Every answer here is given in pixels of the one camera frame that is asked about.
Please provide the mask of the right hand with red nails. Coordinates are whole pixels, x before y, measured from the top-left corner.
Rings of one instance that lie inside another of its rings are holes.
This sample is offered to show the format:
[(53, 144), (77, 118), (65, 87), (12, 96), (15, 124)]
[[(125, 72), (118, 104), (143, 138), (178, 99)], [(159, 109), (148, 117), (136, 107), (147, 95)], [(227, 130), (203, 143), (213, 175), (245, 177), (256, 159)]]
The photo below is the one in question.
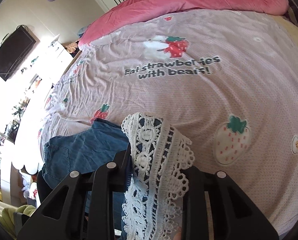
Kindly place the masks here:
[(181, 230), (179, 229), (176, 234), (174, 235), (174, 238), (173, 240), (181, 240), (181, 237), (182, 237), (182, 232)]

